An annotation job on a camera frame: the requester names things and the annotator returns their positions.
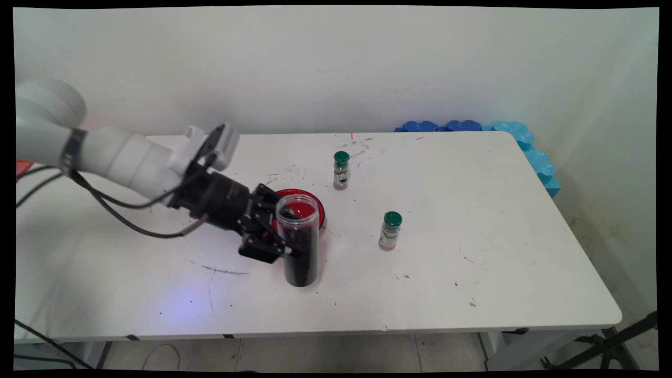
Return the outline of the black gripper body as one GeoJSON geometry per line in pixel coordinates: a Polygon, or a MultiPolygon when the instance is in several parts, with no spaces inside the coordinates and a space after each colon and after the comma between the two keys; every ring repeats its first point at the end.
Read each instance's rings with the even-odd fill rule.
{"type": "Polygon", "coordinates": [[[250,198],[259,194],[262,183],[250,191],[235,180],[218,172],[208,172],[199,163],[190,163],[185,173],[185,186],[171,199],[172,208],[187,209],[192,218],[208,216],[207,222],[237,234],[263,234],[262,226],[250,215],[257,206],[250,198]]]}

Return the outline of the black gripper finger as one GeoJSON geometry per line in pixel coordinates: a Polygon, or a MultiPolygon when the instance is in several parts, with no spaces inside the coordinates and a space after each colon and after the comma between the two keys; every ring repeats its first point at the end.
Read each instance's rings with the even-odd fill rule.
{"type": "Polygon", "coordinates": [[[279,258],[304,256],[305,247],[283,239],[277,225],[274,218],[239,218],[242,243],[238,247],[238,254],[269,264],[279,258]]]}
{"type": "Polygon", "coordinates": [[[278,220],[277,205],[281,199],[282,196],[278,192],[273,191],[265,184],[258,184],[255,188],[255,220],[278,220]]]}

